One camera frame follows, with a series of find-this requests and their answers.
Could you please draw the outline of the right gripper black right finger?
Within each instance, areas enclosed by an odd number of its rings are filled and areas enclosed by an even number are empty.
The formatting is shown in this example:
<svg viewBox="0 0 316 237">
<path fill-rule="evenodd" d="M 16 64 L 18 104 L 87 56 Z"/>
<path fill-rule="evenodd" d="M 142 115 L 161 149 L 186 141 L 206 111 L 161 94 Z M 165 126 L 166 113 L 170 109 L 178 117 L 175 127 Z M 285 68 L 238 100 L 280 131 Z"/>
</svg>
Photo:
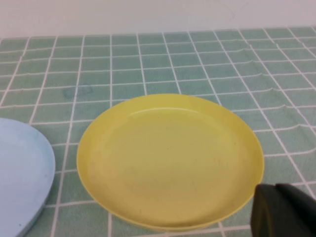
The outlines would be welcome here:
<svg viewBox="0 0 316 237">
<path fill-rule="evenodd" d="M 302 190 L 290 184 L 276 184 L 276 189 L 290 202 L 299 219 L 316 236 L 316 200 Z"/>
</svg>

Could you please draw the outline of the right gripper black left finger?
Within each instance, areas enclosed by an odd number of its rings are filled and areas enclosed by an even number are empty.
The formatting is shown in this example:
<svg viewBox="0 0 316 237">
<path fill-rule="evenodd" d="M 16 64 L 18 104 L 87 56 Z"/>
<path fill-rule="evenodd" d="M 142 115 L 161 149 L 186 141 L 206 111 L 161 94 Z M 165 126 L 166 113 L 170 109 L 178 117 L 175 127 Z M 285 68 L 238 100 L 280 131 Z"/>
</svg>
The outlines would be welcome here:
<svg viewBox="0 0 316 237">
<path fill-rule="evenodd" d="M 288 237 L 292 233 L 293 210 L 273 185 L 256 186 L 250 226 L 254 237 Z"/>
</svg>

